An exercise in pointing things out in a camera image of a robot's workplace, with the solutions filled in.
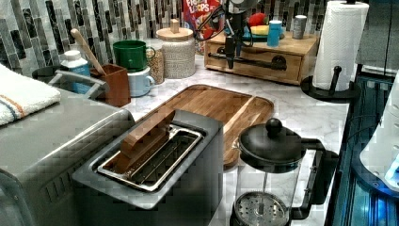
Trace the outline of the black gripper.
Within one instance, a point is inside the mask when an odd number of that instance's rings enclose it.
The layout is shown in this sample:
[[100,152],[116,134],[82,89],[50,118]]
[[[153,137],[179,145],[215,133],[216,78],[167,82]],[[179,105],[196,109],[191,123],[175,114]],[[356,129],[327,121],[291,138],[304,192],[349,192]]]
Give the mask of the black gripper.
[[[225,55],[228,62],[228,67],[233,68],[234,50],[235,56],[241,56],[242,42],[241,37],[244,33],[244,27],[247,25],[247,13],[244,10],[236,10],[234,12],[227,12],[226,14],[226,28],[228,37],[225,39]],[[236,39],[236,48],[234,47],[234,38]]]

